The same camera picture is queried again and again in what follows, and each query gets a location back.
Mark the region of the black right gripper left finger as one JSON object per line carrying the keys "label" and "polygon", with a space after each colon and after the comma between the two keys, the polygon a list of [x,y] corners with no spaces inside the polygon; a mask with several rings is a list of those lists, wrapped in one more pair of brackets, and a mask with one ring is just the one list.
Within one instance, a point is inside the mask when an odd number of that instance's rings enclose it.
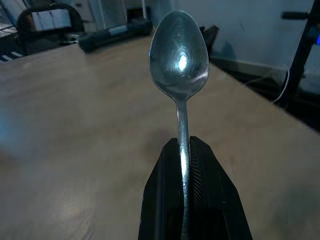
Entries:
{"label": "black right gripper left finger", "polygon": [[141,205],[139,240],[179,240],[182,234],[184,197],[178,141],[162,148],[145,184]]}

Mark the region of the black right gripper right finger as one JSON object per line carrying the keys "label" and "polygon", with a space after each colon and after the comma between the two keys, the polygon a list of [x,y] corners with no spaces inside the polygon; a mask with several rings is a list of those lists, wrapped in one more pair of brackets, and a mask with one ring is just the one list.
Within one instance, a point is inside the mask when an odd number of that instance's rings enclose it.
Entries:
{"label": "black right gripper right finger", "polygon": [[252,239],[238,191],[211,147],[191,136],[190,153],[191,239]]}

